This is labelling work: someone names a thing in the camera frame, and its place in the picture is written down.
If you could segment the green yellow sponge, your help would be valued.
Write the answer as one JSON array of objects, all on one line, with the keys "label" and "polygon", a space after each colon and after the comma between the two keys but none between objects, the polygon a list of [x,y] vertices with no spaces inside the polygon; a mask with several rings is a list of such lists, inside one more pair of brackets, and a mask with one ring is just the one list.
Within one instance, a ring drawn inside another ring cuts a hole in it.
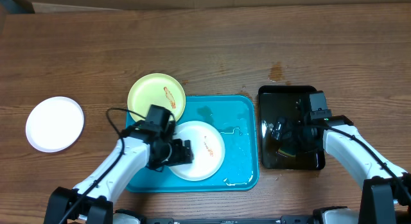
[{"label": "green yellow sponge", "polygon": [[292,146],[282,146],[277,152],[284,157],[295,157],[297,154],[297,150]]}]

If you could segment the white plate with orange stain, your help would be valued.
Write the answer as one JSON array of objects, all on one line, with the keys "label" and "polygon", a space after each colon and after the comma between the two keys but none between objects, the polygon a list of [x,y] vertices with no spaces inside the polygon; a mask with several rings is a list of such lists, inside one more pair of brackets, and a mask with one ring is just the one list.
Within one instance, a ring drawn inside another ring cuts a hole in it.
[{"label": "white plate with orange stain", "polygon": [[202,121],[188,121],[178,125],[174,138],[190,140],[193,161],[170,167],[178,177],[188,181],[205,180],[213,176],[225,158],[225,144],[219,131]]}]

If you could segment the white plate with red stain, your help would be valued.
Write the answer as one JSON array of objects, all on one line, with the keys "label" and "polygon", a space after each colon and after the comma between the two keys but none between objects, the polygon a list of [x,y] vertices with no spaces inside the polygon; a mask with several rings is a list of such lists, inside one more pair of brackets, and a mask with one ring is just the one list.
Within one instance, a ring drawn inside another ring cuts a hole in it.
[{"label": "white plate with red stain", "polygon": [[36,150],[62,151],[74,144],[85,125],[81,106],[73,99],[55,96],[40,102],[26,121],[26,138]]}]

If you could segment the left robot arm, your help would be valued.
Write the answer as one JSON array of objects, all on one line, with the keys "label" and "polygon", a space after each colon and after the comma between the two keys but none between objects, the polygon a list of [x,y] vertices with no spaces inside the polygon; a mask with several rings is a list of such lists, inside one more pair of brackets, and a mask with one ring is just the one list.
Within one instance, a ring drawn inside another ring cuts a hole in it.
[{"label": "left robot arm", "polygon": [[153,144],[133,137],[120,138],[113,152],[84,181],[73,189],[58,187],[49,197],[44,223],[143,223],[129,211],[114,212],[114,203],[134,175],[145,168]]}]

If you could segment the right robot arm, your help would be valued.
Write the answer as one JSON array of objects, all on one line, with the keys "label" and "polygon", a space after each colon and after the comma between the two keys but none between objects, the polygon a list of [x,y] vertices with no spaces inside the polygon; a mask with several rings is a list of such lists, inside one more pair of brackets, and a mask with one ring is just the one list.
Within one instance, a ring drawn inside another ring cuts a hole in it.
[{"label": "right robot arm", "polygon": [[345,116],[292,124],[280,117],[271,136],[298,151],[324,151],[346,169],[362,189],[359,211],[344,206],[315,209],[308,223],[410,223],[410,173],[395,165],[359,133]]}]

